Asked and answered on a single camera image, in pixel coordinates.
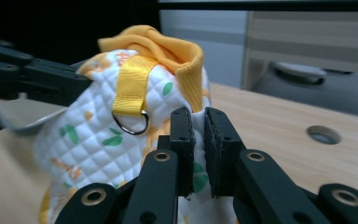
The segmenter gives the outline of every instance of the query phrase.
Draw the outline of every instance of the quilted fabric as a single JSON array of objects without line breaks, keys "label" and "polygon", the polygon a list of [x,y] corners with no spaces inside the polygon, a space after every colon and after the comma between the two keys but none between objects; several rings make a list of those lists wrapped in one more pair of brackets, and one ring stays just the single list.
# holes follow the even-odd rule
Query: quilted fabric
[{"label": "quilted fabric", "polygon": [[[107,183],[115,188],[135,178],[148,152],[157,146],[158,136],[169,134],[170,115],[189,103],[179,91],[175,76],[163,65],[149,74],[145,111],[150,116],[148,131],[141,135],[123,132],[115,123],[111,107],[116,96],[117,76],[126,58],[135,50],[114,50],[88,62],[93,82],[55,120],[44,126],[34,142],[34,158],[51,174],[45,196],[47,216],[53,223],[73,193],[90,183]],[[203,70],[203,108],[210,105],[209,87]],[[142,130],[143,117],[117,116],[131,130]],[[230,198],[212,199],[203,148],[203,111],[193,113],[195,147],[195,193],[179,199],[179,223],[235,223]]]}]

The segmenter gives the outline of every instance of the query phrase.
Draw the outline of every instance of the table surface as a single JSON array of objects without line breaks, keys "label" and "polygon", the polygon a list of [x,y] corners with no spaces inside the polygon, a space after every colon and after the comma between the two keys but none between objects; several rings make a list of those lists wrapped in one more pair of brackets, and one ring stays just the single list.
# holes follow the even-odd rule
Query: table surface
[{"label": "table surface", "polygon": [[[216,84],[211,95],[243,143],[266,151],[300,187],[314,193],[327,183],[358,189],[358,117]],[[314,141],[307,135],[312,125],[337,131],[341,141]],[[37,223],[49,179],[33,162],[33,140],[0,131],[0,223]]]}]

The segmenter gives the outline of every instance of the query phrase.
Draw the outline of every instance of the orange print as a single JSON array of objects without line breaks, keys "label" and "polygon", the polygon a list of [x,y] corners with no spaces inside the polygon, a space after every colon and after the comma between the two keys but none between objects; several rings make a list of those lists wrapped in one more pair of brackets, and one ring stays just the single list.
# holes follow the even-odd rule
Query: orange print
[{"label": "orange print", "polygon": [[86,118],[86,120],[91,120],[92,119],[92,113],[89,111],[86,111],[84,113],[84,117]]},{"label": "orange print", "polygon": [[119,66],[123,65],[123,63],[126,62],[128,58],[130,58],[130,54],[125,52],[121,52],[116,56],[118,57],[117,63]]},{"label": "orange print", "polygon": [[66,173],[68,173],[68,175],[73,178],[73,179],[78,179],[81,175],[81,169],[80,167],[75,167],[72,165],[68,165],[65,164],[55,158],[52,158],[51,163],[53,163],[54,165],[56,165],[57,167],[59,167],[60,169],[66,171]]}]

